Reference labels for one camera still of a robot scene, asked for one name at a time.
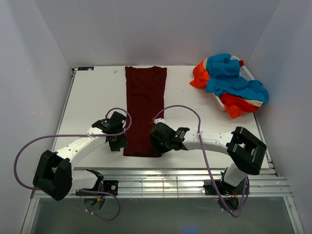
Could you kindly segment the dark red t shirt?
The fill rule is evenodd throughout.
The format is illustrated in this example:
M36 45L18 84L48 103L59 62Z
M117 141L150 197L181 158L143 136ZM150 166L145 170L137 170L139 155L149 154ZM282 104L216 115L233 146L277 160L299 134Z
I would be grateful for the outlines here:
M125 67L127 112L132 117L125 133L124 156L157 157L150 139L152 119L164 108L167 68Z

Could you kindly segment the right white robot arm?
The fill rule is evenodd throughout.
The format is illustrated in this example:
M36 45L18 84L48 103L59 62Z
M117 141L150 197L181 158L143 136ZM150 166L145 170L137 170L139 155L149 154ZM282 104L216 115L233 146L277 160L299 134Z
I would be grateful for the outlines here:
M228 155L233 163L220 181L221 190L231 194L248 175L258 175L267 145L244 127L226 133L198 133L186 127L170 128L154 121L150 139L157 156L175 151L202 150Z

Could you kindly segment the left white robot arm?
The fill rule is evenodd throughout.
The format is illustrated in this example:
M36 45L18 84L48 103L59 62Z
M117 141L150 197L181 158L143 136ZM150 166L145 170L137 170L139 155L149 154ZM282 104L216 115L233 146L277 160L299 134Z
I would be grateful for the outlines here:
M95 149L109 144L110 150L119 151L128 143L125 130L130 127L129 114L121 114L118 108L110 110L112 115L94 122L86 133L61 149L41 154L33 178L33 185L56 201L64 199L70 192L77 195L98 195L104 191L101 173L74 168Z

